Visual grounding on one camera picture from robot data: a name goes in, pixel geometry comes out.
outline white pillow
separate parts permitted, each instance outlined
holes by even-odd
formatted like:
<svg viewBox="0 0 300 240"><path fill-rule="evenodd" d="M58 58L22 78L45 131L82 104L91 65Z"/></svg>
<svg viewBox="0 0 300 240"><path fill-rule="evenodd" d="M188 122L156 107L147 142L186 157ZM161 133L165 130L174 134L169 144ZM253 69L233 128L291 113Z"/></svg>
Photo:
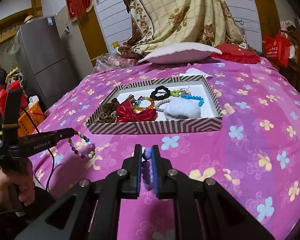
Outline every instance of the white pillow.
<svg viewBox="0 0 300 240"><path fill-rule="evenodd" d="M150 52L139 62L158 64L189 63L203 60L212 53L222 54L220 49L197 42L179 42L163 46Z"/></svg>

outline box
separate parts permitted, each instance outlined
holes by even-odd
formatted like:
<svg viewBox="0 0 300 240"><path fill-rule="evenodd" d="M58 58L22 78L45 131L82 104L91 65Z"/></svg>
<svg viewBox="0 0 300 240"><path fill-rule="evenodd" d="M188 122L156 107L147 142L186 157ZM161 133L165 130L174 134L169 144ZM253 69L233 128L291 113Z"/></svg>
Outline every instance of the box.
<svg viewBox="0 0 300 240"><path fill-rule="evenodd" d="M203 97L204 104L201 107L202 118L166 120L164 114L158 112L156 121L151 122L96 123L99 115L103 113L103 105L110 103L113 98L117 98L118 101L122 103L130 94L134 95L135 99L138 99L140 95L149 97L150 93L160 85L163 85L170 90L189 87L189 90L193 95ZM140 106L148 106L149 104L149 101L144 100ZM86 125L93 134L189 133L220 130L222 117L221 108L212 91L212 87L202 75L198 75L152 79L116 86L95 110Z"/></svg>

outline black cable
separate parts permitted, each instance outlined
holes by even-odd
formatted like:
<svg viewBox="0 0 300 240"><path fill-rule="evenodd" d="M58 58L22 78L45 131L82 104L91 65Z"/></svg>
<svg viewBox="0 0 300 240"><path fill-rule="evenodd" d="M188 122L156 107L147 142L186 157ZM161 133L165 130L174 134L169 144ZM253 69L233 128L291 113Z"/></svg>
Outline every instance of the black cable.
<svg viewBox="0 0 300 240"><path fill-rule="evenodd" d="M21 107L21 109L25 112L26 116L29 118L32 125L37 130L37 133L40 133L39 129L35 125L34 121L32 120L31 116L29 115L29 113L23 107ZM49 175L49 178L48 178L48 181L47 181L46 191L48 191L48 189L49 189L49 182L50 182L50 179L51 179L53 171L54 171L54 156L53 156L52 152L50 151L50 149L48 149L48 151L49 151L49 153L51 154L51 157L52 157L52 168L51 168L51 172L50 172L50 175Z"/></svg>
<svg viewBox="0 0 300 240"><path fill-rule="evenodd" d="M16 213L16 212L19 212L19 210L11 210L11 211L1 212L0 215L7 214L7 213Z"/></svg>

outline blue beaded bracelet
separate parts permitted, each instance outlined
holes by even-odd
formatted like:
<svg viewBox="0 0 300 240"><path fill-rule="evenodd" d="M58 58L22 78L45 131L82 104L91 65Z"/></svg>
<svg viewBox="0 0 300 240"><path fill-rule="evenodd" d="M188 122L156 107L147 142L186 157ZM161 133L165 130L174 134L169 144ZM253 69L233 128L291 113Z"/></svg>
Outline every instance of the blue beaded bracelet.
<svg viewBox="0 0 300 240"><path fill-rule="evenodd" d="M198 103L199 106L202 106L203 103L204 103L204 100L203 100L202 97L197 97L197 96L192 96L192 95L185 95L185 94L181 94L180 96L182 98L185 98L185 99L199 100L199 103Z"/></svg>

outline refrigerator door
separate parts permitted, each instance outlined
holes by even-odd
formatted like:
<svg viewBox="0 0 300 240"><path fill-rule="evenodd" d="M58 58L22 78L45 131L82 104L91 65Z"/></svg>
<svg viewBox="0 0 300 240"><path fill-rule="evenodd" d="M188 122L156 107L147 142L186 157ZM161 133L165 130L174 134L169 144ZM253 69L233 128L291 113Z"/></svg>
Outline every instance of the refrigerator door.
<svg viewBox="0 0 300 240"><path fill-rule="evenodd" d="M44 95L40 100L47 109L78 85L67 58L44 69L35 79Z"/></svg>
<svg viewBox="0 0 300 240"><path fill-rule="evenodd" d="M33 74L66 58L54 17L20 25L21 39Z"/></svg>

